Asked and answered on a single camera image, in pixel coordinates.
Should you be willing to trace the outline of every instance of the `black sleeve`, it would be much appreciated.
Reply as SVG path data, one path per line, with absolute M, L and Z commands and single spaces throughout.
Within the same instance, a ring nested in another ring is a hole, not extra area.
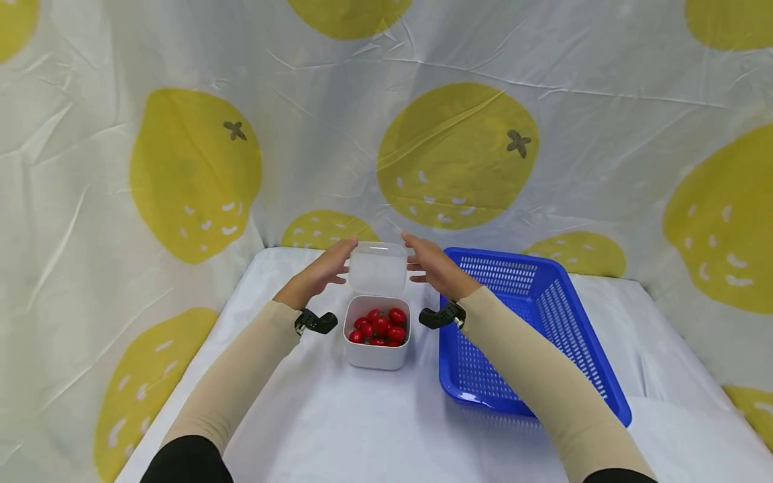
M 223 457 L 204 436 L 169 441 L 153 457 L 140 483 L 233 483 Z
M 649 476 L 631 470 L 609 468 L 593 473 L 583 483 L 656 483 Z

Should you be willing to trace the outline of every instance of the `lemon print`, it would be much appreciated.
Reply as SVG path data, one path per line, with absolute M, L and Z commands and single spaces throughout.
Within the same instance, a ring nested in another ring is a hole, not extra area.
M 620 278 L 625 273 L 625 253 L 622 248 L 598 233 L 564 233 L 538 241 L 524 253 L 533 257 L 551 258 L 573 274 Z
M 723 389 L 773 451 L 773 393 L 743 386 L 724 386 Z
M 250 123 L 227 101 L 157 90 L 131 155 L 130 183 L 158 241 L 198 264 L 244 232 L 261 187 L 261 150 Z
M 682 180 L 663 215 L 693 283 L 759 314 L 773 313 L 772 152 L 773 124 L 741 136 Z
M 390 28 L 411 0 L 288 0 L 317 32 L 339 40 L 370 37 Z
M 361 241 L 380 241 L 367 223 L 356 216 L 330 209 L 318 209 L 299 216 L 284 231 L 285 247 L 327 250 L 338 240 L 358 237 Z
M 191 308 L 142 332 L 126 349 L 107 387 L 94 460 L 114 481 L 215 325 L 217 313 Z
M 13 57 L 29 42 L 39 11 L 38 0 L 0 0 L 0 62 Z
M 536 123 L 521 104 L 493 87 L 455 83 L 397 115 L 381 141 L 378 180 L 403 216 L 462 230 L 510 206 L 539 148 Z
M 684 11 L 693 36 L 714 49 L 773 46 L 770 0 L 686 0 Z

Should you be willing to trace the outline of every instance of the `container lid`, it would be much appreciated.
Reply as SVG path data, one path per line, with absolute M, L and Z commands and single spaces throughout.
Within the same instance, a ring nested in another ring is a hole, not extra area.
M 349 285 L 358 294 L 399 297 L 407 263 L 408 252 L 401 245 L 359 242 L 349 258 Z

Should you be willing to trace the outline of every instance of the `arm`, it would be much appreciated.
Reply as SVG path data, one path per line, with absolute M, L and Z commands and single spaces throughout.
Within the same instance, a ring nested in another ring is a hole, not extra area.
M 411 280 L 430 283 L 465 309 L 465 336 L 539 418 L 571 483 L 592 481 L 589 476 L 608 468 L 654 479 L 628 431 L 558 348 L 457 267 L 438 245 L 407 233 L 403 238 L 416 252 L 408 257 L 408 270 L 426 272 Z
M 263 307 L 196 384 L 162 446 L 183 436 L 211 441 L 220 454 L 279 362 L 298 344 L 295 319 L 340 274 L 356 240 L 341 240 L 296 275 Z
M 199 435 L 220 454 L 279 362 L 298 344 L 300 311 L 269 301 L 201 378 L 172 423 L 162 446 Z

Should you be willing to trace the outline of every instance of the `blue basket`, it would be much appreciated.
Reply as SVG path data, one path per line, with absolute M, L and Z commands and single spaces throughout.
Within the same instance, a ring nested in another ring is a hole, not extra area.
M 544 258 L 448 248 L 445 253 L 559 348 L 627 427 L 631 409 L 564 268 Z M 441 298 L 441 307 L 446 300 Z M 455 324 L 440 330 L 440 383 L 456 402 L 534 417 L 489 360 Z

